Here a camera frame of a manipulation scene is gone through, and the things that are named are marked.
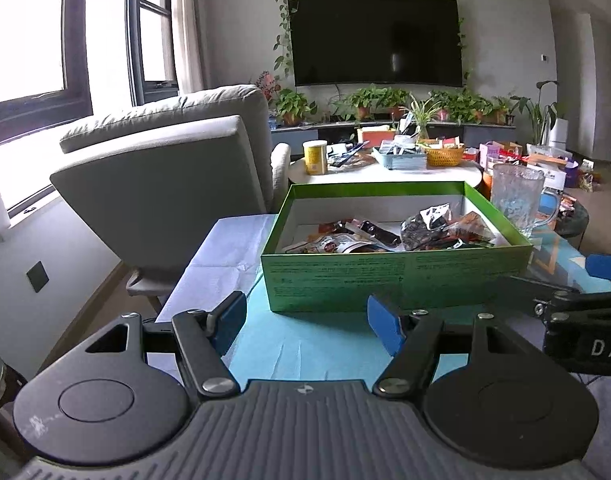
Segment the white lid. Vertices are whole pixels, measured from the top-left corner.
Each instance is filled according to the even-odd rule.
[[[317,148],[318,146],[327,146],[327,140],[306,140],[303,143],[304,148]]]

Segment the yellow woven basket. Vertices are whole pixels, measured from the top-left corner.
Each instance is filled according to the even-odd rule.
[[[428,155],[428,166],[439,166],[443,168],[452,168],[458,166],[463,159],[465,146],[462,148],[430,148],[423,146],[426,155]]]

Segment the glass mug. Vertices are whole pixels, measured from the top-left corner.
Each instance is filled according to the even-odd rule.
[[[490,202],[512,222],[525,238],[532,235],[532,229],[547,224],[559,213],[560,197],[543,189],[545,175],[514,164],[495,164],[492,170],[492,198]],[[554,196],[556,207],[550,218],[535,220],[541,193]]]

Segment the ribbed black surface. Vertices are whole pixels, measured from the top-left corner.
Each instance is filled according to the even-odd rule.
[[[140,461],[76,470],[32,461],[24,480],[590,480],[578,462],[508,472],[469,462],[428,433],[407,403],[362,381],[253,381],[204,404],[174,442]]]

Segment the television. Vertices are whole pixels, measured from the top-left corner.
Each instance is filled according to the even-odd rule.
[[[462,86],[455,0],[288,0],[294,81]]]

